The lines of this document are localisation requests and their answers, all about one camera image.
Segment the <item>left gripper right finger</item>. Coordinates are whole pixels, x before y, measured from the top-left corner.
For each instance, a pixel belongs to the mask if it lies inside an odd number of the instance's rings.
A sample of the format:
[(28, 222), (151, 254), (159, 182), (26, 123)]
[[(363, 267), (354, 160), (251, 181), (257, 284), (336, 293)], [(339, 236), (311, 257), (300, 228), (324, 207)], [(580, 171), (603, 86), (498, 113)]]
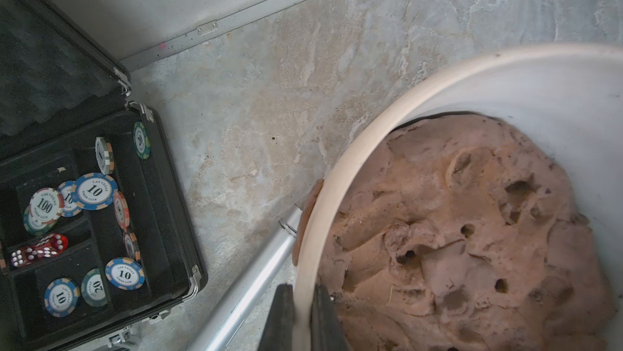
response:
[(311, 350), (347, 351), (347, 340), (327, 288), (317, 284), (311, 305)]

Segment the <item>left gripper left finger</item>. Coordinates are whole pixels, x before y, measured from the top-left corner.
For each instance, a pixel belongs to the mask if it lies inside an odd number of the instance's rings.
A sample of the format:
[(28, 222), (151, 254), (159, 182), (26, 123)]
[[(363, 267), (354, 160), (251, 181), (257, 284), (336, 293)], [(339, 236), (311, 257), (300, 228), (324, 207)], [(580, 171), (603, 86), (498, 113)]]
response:
[(291, 284), (280, 284), (264, 326), (258, 351), (292, 351), (295, 321), (294, 291)]

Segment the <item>white ceramic pot with soil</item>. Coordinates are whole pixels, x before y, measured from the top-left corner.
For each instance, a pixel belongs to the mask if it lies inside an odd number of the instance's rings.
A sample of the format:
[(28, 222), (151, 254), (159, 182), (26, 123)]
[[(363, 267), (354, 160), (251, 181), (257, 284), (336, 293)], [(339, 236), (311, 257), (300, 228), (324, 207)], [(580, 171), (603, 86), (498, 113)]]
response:
[(622, 347), (622, 50), (509, 49), (396, 100), (325, 179), (293, 349), (324, 285), (347, 350)]

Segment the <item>black poker chip case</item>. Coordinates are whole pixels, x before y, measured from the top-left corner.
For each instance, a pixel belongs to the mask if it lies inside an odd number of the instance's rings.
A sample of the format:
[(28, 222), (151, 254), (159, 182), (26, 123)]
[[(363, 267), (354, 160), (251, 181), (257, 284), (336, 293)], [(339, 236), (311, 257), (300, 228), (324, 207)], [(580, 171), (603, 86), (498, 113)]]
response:
[[(158, 113), (130, 99), (128, 70), (50, 0), (1, 0), (1, 347), (130, 346), (129, 328), (196, 297), (209, 276)], [(74, 181), (115, 179), (112, 205), (79, 208)], [(35, 221), (57, 189), (63, 215)], [(11, 253), (62, 234), (59, 256), (22, 268)], [(88, 271), (107, 304), (81, 296)]]

